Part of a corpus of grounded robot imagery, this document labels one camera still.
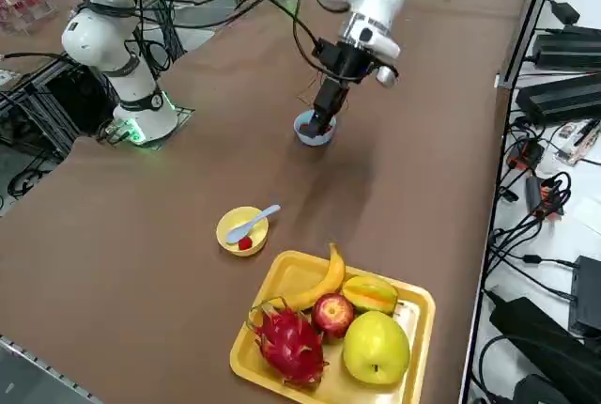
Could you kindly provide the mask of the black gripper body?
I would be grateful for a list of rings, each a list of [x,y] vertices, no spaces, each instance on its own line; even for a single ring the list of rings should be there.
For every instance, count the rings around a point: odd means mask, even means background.
[[[333,44],[319,38],[313,57],[328,72],[355,84],[359,84],[375,67],[375,57],[371,53],[343,41]]]

